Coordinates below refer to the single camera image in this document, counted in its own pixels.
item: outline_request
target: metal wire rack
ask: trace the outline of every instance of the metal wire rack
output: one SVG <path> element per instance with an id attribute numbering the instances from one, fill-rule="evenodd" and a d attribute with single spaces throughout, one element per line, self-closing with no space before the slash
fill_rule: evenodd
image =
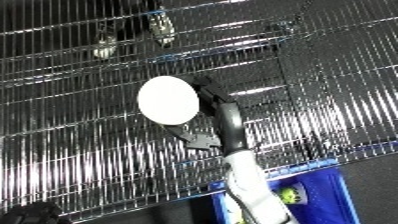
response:
<path id="1" fill-rule="evenodd" d="M 143 2 L 0 4 L 0 210 L 50 200 L 82 221 L 209 193 L 219 152 L 187 151 L 139 113 L 140 86 L 160 75 L 222 83 L 264 169 L 397 150 L 395 1 L 165 0 L 169 49 Z M 112 21 L 117 51 L 100 60 L 97 28 Z"/>

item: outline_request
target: white egg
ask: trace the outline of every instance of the white egg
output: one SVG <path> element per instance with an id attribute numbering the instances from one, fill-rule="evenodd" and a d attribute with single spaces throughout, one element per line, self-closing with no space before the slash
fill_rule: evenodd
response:
<path id="1" fill-rule="evenodd" d="M 180 125 L 199 112 L 199 98 L 185 81 L 160 76 L 146 82 L 138 93 L 138 106 L 150 120 L 162 125 Z"/>

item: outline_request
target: shoe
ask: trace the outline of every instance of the shoe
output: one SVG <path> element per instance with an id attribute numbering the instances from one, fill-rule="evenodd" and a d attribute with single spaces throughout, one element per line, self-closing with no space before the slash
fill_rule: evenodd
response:
<path id="1" fill-rule="evenodd" d="M 171 47 L 175 40 L 175 29 L 170 18 L 163 11 L 165 8 L 159 6 L 159 12 L 149 14 L 149 30 L 156 42 L 163 48 Z"/>
<path id="2" fill-rule="evenodd" d="M 95 57 L 106 60 L 115 54 L 117 50 L 117 37 L 112 29 L 102 25 L 96 39 L 97 44 L 93 51 Z"/>

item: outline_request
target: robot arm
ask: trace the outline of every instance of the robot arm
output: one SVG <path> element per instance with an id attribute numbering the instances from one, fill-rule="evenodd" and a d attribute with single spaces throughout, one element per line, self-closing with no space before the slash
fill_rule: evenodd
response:
<path id="1" fill-rule="evenodd" d="M 202 145 L 218 146 L 223 152 L 228 169 L 227 193 L 240 206 L 246 221 L 253 224 L 298 224 L 279 197 L 267 187 L 267 181 L 257 165 L 254 152 L 247 146 L 238 103 L 208 77 L 186 78 L 185 81 L 197 92 L 201 111 L 214 117 L 219 141 L 213 143 L 220 144 L 202 142 Z"/>

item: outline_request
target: blue container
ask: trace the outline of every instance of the blue container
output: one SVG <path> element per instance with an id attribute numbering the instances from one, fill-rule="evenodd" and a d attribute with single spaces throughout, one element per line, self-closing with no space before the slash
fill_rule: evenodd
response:
<path id="1" fill-rule="evenodd" d="M 289 168 L 303 171 L 308 164 Z M 301 183 L 308 195 L 307 205 L 288 205 L 291 212 L 301 224 L 359 224 L 350 195 L 344 179 L 338 168 L 327 168 L 318 171 L 299 174 L 285 179 L 270 181 L 271 189 Z M 223 182 L 213 183 L 213 190 L 222 189 Z M 213 203 L 216 209 L 218 223 L 230 224 L 224 204 L 225 195 L 215 194 Z"/>

